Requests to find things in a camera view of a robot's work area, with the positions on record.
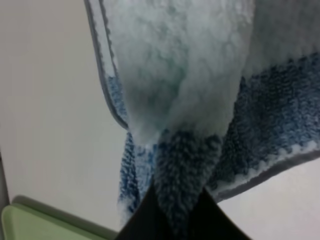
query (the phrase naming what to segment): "hanging towel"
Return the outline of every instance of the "hanging towel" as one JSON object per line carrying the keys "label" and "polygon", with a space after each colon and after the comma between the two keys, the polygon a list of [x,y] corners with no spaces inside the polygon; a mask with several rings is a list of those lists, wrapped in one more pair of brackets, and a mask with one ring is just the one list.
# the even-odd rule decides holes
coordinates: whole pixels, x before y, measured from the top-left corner
{"label": "hanging towel", "polygon": [[128,130],[123,224],[152,181],[183,236],[203,188],[220,202],[320,157],[320,1],[87,6],[102,88]]}

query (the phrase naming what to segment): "towel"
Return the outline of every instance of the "towel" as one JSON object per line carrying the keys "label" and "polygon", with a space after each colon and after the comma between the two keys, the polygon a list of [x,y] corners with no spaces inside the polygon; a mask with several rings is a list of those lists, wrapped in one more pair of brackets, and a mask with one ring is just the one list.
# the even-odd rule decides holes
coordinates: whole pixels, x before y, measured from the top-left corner
{"label": "towel", "polygon": [[89,8],[102,88],[128,129],[123,224],[154,182],[183,239],[203,188],[220,202],[320,157],[320,1],[89,0]]}

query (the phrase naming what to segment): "terry cloth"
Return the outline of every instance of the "terry cloth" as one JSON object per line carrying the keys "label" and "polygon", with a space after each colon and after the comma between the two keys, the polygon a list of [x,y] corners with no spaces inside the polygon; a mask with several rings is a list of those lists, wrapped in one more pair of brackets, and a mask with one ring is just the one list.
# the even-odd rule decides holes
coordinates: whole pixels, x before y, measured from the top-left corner
{"label": "terry cloth", "polygon": [[128,130],[123,223],[152,180],[183,236],[216,202],[320,157],[320,1],[88,0],[100,80]]}

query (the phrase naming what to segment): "blue towel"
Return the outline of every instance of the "blue towel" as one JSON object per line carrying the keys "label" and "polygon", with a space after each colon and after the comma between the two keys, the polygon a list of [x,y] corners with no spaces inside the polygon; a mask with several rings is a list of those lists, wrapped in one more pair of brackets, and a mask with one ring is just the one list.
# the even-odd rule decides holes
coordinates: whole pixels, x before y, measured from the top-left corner
{"label": "blue towel", "polygon": [[[320,2],[247,1],[256,5],[253,27],[226,133],[199,136],[190,128],[172,131],[159,126],[157,140],[141,144],[136,129],[136,138],[131,133],[135,125],[129,124],[118,198],[124,224],[152,181],[173,231],[183,236],[203,188],[220,202],[320,157]],[[116,118],[128,123],[136,116],[128,114],[118,70],[106,67],[109,61],[117,68],[111,41],[103,39],[107,23],[100,22],[107,2],[90,0],[92,33],[103,62],[102,87]]]}

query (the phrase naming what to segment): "towel fabric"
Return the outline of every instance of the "towel fabric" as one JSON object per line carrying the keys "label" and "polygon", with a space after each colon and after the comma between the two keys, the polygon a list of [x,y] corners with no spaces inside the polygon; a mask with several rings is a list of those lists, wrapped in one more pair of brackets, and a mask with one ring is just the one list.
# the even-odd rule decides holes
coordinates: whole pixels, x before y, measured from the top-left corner
{"label": "towel fabric", "polygon": [[203,188],[219,202],[320,157],[320,1],[89,3],[102,85],[128,123],[123,223],[153,180],[183,238]]}

